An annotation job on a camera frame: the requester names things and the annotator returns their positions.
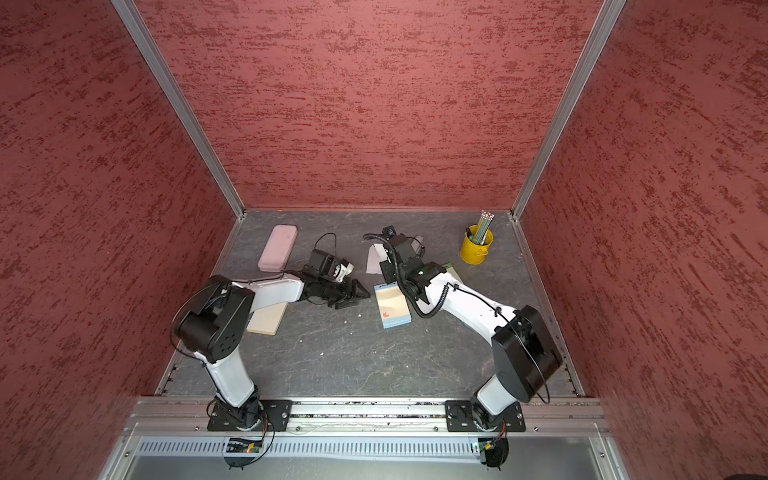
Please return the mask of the blue-edged beige memo pad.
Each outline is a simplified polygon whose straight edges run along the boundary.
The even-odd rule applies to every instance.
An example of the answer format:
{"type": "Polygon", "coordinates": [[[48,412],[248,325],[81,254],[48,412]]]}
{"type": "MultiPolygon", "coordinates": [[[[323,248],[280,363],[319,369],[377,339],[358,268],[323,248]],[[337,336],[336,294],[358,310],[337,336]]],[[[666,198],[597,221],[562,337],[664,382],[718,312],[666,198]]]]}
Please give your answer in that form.
{"type": "Polygon", "coordinates": [[[406,297],[396,283],[376,285],[374,292],[384,329],[406,325],[412,321],[406,297]]]}

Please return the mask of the yellow-top beige memo pad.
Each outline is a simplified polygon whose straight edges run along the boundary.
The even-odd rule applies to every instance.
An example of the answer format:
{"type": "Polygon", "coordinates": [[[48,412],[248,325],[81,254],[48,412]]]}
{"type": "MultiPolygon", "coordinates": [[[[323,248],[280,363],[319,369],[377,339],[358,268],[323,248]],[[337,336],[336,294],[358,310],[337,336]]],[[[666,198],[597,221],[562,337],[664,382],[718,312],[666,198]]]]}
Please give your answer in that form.
{"type": "Polygon", "coordinates": [[[288,304],[278,303],[252,310],[246,327],[248,333],[274,336],[284,317],[288,304]]]}

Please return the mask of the green memo pad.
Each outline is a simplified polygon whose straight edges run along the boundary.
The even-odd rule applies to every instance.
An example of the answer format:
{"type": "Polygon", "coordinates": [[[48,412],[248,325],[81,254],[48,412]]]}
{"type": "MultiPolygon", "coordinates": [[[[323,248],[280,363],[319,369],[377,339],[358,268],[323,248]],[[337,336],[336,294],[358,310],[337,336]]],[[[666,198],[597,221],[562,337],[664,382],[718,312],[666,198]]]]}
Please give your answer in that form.
{"type": "Polygon", "coordinates": [[[443,265],[443,267],[446,269],[446,271],[447,271],[449,274],[451,274],[451,275],[452,275],[452,277],[454,278],[454,280],[455,280],[456,282],[459,282],[459,283],[462,283],[462,282],[463,282],[463,280],[462,280],[462,279],[461,279],[461,277],[459,276],[458,272],[456,271],[456,269],[453,267],[453,265],[452,265],[451,263],[445,263],[445,264],[443,265]]]}

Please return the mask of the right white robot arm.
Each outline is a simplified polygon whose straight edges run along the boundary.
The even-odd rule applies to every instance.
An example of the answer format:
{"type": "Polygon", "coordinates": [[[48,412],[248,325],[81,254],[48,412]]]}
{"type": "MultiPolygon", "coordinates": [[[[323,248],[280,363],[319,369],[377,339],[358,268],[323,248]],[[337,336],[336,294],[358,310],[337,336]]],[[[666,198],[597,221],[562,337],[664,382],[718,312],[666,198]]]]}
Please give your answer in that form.
{"type": "Polygon", "coordinates": [[[495,373],[470,399],[478,426],[491,429],[513,406],[529,402],[540,391],[543,400],[551,400],[548,380],[563,358],[536,308],[504,305],[466,286],[444,266],[424,262],[412,239],[392,229],[364,238],[382,244],[385,281],[398,287],[419,317],[447,312],[491,346],[495,373]]]}

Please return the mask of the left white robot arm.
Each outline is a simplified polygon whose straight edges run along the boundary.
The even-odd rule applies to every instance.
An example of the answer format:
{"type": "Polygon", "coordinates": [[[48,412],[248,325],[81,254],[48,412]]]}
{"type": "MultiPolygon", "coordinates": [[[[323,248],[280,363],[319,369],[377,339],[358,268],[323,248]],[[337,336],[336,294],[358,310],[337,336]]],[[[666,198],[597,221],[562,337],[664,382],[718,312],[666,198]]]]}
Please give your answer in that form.
{"type": "Polygon", "coordinates": [[[239,351],[256,311],[301,301],[334,310],[354,306],[371,294],[351,277],[353,270],[347,260],[315,249],[301,269],[271,278],[245,281],[215,275],[180,307],[172,321],[171,342],[181,342],[186,355],[205,367],[216,390],[216,420],[240,431],[266,425],[260,394],[239,351]]]}

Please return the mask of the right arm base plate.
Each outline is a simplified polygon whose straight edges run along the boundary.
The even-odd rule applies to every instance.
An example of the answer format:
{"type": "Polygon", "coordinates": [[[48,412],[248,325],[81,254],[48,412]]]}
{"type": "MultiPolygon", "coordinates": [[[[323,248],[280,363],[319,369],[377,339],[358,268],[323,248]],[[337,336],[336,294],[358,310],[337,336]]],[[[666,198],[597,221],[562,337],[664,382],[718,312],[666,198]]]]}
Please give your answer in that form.
{"type": "Polygon", "coordinates": [[[492,414],[479,402],[470,400],[448,400],[444,404],[446,424],[449,432],[507,433],[526,431],[521,404],[514,402],[503,412],[492,414]]]}

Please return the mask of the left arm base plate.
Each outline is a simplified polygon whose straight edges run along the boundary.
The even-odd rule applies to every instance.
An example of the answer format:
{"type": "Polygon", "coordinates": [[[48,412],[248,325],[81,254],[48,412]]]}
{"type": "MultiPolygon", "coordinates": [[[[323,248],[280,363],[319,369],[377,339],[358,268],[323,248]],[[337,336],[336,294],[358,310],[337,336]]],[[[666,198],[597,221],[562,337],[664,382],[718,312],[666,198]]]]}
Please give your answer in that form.
{"type": "Polygon", "coordinates": [[[215,397],[206,407],[211,432],[284,432],[294,403],[291,400],[248,400],[233,407],[215,397]]]}

